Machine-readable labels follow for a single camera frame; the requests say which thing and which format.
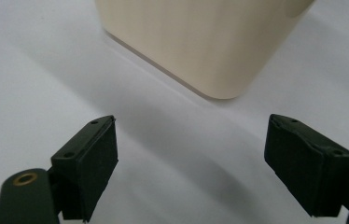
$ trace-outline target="beige box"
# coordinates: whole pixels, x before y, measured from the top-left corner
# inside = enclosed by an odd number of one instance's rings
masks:
[[[96,0],[108,33],[192,88],[242,93],[314,0]]]

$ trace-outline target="white table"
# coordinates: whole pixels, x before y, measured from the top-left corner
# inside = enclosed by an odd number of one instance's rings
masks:
[[[349,1],[317,1],[229,101],[111,39],[93,1],[0,1],[0,185],[113,114],[119,164],[91,223],[344,223],[308,217],[265,163],[272,113],[349,149]]]

